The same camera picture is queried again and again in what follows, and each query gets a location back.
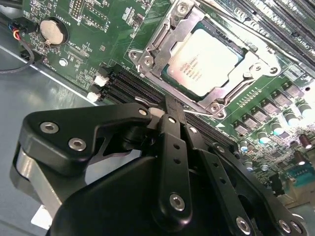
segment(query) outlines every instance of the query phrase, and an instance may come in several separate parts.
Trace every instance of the capacitor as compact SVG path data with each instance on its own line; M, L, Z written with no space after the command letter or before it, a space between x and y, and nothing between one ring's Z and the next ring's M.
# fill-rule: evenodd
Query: capacitor
M261 165L260 168L261 168L262 171L267 171L267 170L269 170L269 167L268 167L268 165L266 165L266 164Z
M299 122L299 119L295 116L295 114L293 112L289 112L289 113L285 114L284 117L285 117L286 122L290 126L297 125L297 123Z
M303 166L305 164L305 158L300 151L294 152L294 159L299 166Z
M274 135L281 135L284 133L284 129L282 128L282 126L280 125L279 122L272 123L271 129L272 129L272 132L274 133Z
M242 152L248 151L248 146L246 141L240 141L240 150Z
M299 140L305 149L311 149L312 148L312 143L305 134L301 134L299 136Z
M268 134L265 131L258 132L257 137L261 144L267 144L270 141L270 139L268 138Z
M252 162L251 161L246 161L244 162L244 166L246 167L246 169L251 172L253 171L253 167L252 167Z
M312 108L307 103L300 104L298 109L304 118L309 118L314 115Z

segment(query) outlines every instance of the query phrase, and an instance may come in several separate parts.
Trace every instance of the hole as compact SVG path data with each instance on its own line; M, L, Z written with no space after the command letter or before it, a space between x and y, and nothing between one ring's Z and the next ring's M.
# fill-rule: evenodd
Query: hole
M53 126L51 124L47 124L45 125L45 129L51 131L51 130L54 130Z
M223 178L220 178L220 181L221 181L221 183L223 183L223 184L226 184L226 181L225 181L225 179L223 179Z
M80 147L82 143L80 141L74 141L73 145L75 145L76 147Z
M174 158L174 162L179 165L181 163L180 159Z
M247 225L242 221L241 222L241 227L244 229L244 230L247 230Z
M175 202L175 204L178 205L178 206L180 206L180 204L181 204L181 201L179 201L178 198L175 198L175 199L174 199L174 202Z

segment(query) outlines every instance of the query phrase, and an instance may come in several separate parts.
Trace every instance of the screw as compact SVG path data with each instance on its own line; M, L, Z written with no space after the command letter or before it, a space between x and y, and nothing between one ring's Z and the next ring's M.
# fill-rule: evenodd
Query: screw
M294 227L294 229L299 232L300 234L302 233L302 230L301 228L294 222L294 221L291 221L291 225Z
M285 223L283 220L279 220L279 225L281 226L281 228L286 231L287 233L291 232L291 229L289 227L289 225L287 225L287 223Z
M219 108L218 108L217 106L213 106L213 107L210 108L210 110L211 110L212 112L216 112L218 109L219 109Z
M148 113L145 110L139 109L139 113L143 116L146 116Z
M58 125L49 121L43 122L42 124L40 124L39 127L40 127L40 130L46 134L55 134L59 131Z
M217 146L217 149L218 149L220 152L222 152L222 153L225 152L224 148L222 148L221 146Z
M196 133L197 133L196 128L194 128L194 127L189 127L189 129L192 131L192 133L194 133L194 134L196 134Z
M272 67L270 69L270 74L276 74L277 72L278 72L278 68L276 68L276 67Z
M138 55L135 52L130 53L131 59L137 59Z
M223 118L224 117L224 114L223 113L219 113L218 114L218 118Z
M65 58L60 58L59 65L61 65L62 67L65 67L68 65L68 61Z
M68 145L75 151L83 151L87 147L87 144L79 138L70 139Z
M172 122L173 124L176 123L176 120L175 120L174 118L172 118L172 117L169 117L168 120L169 120L170 122Z
M238 226L238 228L240 228L240 230L246 234L246 235L250 235L251 234L251 228L248 225L248 223L246 222L246 220L244 220L242 217L237 217L236 218L236 224Z
M182 199L181 196L173 193L169 197L169 202L171 203L171 206L177 210L177 211L183 211L185 209L185 202Z
M181 2L177 5L176 11L179 15L186 15L188 13L188 5L185 2Z

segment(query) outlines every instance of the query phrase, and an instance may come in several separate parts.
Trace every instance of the cable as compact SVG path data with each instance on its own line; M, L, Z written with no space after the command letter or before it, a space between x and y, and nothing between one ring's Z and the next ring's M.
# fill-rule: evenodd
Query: cable
M19 35L19 30L18 30L18 29L15 29L15 30L13 31L13 37L14 37L16 40L18 40L18 41L21 40L20 35Z
M31 48L28 46L28 44L27 44L24 40L22 40L22 39L20 38L20 35L19 35L18 30L15 30L15 31L13 32L13 37L14 37L15 39L17 39L17 40L20 42L20 44L26 49L26 51L30 54L30 59L29 59L29 61L28 61L25 65L23 65L23 66L21 66L21 67L19 67L19 68L16 68L16 69L9 69L9 70L0 70L0 74L11 74L11 73L20 72L20 71L25 70L26 68L28 68L28 67L29 67L30 65L32 65L33 62L35 61L35 55L34 55L33 51L32 51Z
M267 38L266 36L254 31L253 29L251 29L250 27L244 25L242 22L240 22L239 20L237 20L236 18L234 18L233 16L230 16L228 14L226 14L225 12L221 11L220 9L216 8L215 6L209 4L208 2L206 2L205 0L197 0L198 2L200 2L201 4L206 5L207 7L211 8L214 12L216 12L218 15L223 16L225 18L227 18L228 20L230 20L231 22L233 22L234 24L236 24L237 26L247 30L248 32L252 33L253 35L255 35L256 37L260 38L261 40L265 41L266 43L272 45L275 49L277 49L280 53L282 53L283 55L285 55L287 58L291 59L292 61L300 64L301 61L299 59L297 59L296 57L290 55L289 53L287 53L285 50L283 50L280 46L278 46L276 43L274 43L272 40L270 40L269 38Z
M0 5L12 7L16 9L22 9L23 4L19 1L13 1L13 0L0 0Z

